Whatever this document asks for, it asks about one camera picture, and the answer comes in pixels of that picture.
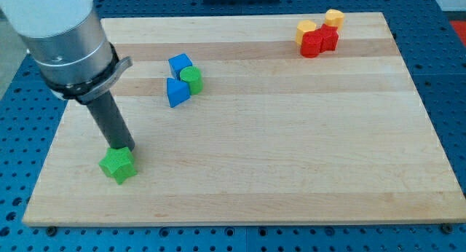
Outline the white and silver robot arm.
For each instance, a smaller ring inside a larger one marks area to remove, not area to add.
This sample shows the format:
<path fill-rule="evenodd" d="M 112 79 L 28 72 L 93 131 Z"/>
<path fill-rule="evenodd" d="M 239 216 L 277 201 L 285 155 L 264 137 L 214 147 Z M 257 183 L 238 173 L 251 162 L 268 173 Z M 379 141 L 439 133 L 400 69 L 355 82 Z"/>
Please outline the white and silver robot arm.
<path fill-rule="evenodd" d="M 107 93 L 131 58 L 119 58 L 94 0 L 1 0 L 45 83 L 63 100 L 88 104 Z"/>

